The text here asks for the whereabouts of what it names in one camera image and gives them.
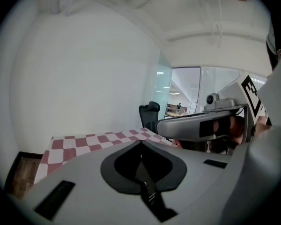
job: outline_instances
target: red and white checkered tablecloth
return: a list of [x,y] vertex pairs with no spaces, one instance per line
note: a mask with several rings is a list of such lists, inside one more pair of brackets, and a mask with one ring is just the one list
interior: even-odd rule
[[38,167],[34,183],[38,183],[41,179],[45,178],[72,158],[134,140],[151,140],[170,146],[172,144],[164,137],[161,137],[146,128],[118,133],[52,137],[49,147],[44,152]]

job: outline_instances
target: office chair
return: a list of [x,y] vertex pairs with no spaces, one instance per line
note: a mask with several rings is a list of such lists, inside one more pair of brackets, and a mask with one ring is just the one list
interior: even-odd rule
[[155,124],[158,121],[158,112],[160,105],[156,102],[149,102],[149,105],[141,105],[139,107],[140,120],[143,128],[147,128],[156,133]]

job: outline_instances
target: fluorescent light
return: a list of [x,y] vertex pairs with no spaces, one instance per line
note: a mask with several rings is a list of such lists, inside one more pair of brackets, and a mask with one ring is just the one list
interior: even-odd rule
[[264,81],[260,81],[260,80],[257,80],[255,78],[251,78],[251,79],[252,79],[252,81],[257,82],[257,83],[261,83],[261,84],[265,84],[266,83]]

